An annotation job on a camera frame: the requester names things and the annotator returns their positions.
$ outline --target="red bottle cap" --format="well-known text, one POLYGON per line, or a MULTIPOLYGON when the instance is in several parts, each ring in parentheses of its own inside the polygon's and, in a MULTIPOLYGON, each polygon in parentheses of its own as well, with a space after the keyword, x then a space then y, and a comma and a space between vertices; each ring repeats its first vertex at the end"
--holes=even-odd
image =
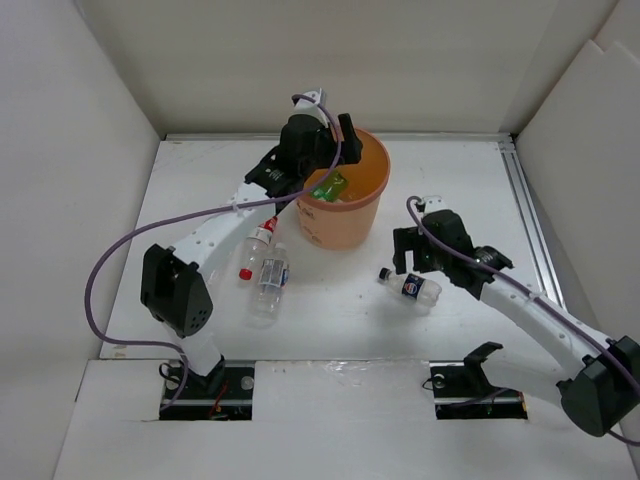
POLYGON ((252 276, 253 276, 253 272, 251 270, 246 268, 243 268, 242 270, 240 270, 239 277, 242 280, 251 280, 252 276))

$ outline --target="white table surface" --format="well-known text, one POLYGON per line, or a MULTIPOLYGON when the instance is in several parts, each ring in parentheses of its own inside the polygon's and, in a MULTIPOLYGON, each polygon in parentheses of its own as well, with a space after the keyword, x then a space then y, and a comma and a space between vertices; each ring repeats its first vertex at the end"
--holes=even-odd
MULTIPOLYGON (((237 279, 237 252, 214 297, 218 347, 228 359, 315 360, 424 357, 462 358, 493 340, 523 355, 546 353, 501 314, 453 287, 443 287, 428 316, 398 302, 377 282, 393 255, 392 230, 412 221, 409 195, 441 195, 459 213, 479 245, 492 245, 517 266, 515 275, 537 285, 520 213, 495 141, 437 137, 381 137, 391 156, 391 178, 366 242, 351 252, 320 249, 299 232, 295 206, 281 215, 276 238, 288 245, 291 277, 278 321, 250 325, 250 288, 237 279)), ((225 202, 244 174, 276 138, 165 141, 155 161, 138 225, 225 202)), ((116 338, 168 340, 164 328, 140 304, 144 251, 168 246, 202 220, 148 232, 131 245, 108 327, 116 338)), ((102 358, 167 358, 162 348, 105 344, 102 358)))
POLYGON ((159 422, 157 360, 90 362, 55 480, 631 480, 624 445, 527 399, 529 420, 437 420, 415 360, 259 362, 245 422, 159 422))

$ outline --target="bottle label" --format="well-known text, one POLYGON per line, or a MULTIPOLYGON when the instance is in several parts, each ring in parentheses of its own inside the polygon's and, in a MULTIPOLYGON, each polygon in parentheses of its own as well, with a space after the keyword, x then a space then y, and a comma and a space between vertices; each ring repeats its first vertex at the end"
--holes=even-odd
POLYGON ((284 260, 267 258, 262 263, 262 273, 258 284, 284 287, 289 279, 289 269, 287 267, 288 265, 284 260))
POLYGON ((278 223, 278 217, 271 217, 262 225, 260 225, 259 227, 256 227, 247 236, 247 238, 260 240, 265 245, 269 245, 271 243, 271 239, 273 238, 273 231, 275 230, 277 223, 278 223))
POLYGON ((247 238, 260 240, 265 245, 269 245, 271 243, 271 237, 273 237, 273 233, 262 227, 257 227, 249 234, 249 236, 247 236, 247 238))
POLYGON ((418 298, 420 287, 424 283, 424 278, 410 273, 402 286, 402 294, 411 298, 418 298))

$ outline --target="green object in bucket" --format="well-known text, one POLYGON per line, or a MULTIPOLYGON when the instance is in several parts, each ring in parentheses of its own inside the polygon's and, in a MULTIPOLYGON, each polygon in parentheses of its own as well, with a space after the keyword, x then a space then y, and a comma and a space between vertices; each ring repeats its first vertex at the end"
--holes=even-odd
POLYGON ((327 179, 322 182, 318 188, 311 192, 311 198, 320 200, 321 202, 333 203, 349 186, 349 181, 340 175, 339 172, 333 171, 327 179))

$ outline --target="white wall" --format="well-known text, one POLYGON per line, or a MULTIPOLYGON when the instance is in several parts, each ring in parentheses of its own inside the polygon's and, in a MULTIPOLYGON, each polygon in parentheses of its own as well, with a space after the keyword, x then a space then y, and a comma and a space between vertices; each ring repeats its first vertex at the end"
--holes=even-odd
POLYGON ((593 38, 605 23, 617 1, 558 1, 500 131, 522 131, 585 41, 593 38))
MULTIPOLYGON (((584 309, 613 338, 640 341, 640 59, 625 45, 637 35, 640 8, 623 1, 611 18, 625 22, 604 27, 608 42, 599 45, 598 36, 583 47, 517 148, 579 279, 571 288, 584 290, 584 309)), ((623 426, 639 439, 640 409, 623 426)), ((632 454, 640 467, 639 450, 632 454)))
POLYGON ((78 0, 161 132, 276 130, 309 85, 370 129, 518 128, 615 1, 78 0))
MULTIPOLYGON (((71 0, 0 15, 0 476, 49 479, 98 342, 82 292, 136 220, 158 137, 71 0)), ((104 327, 123 255, 95 296, 104 327)))

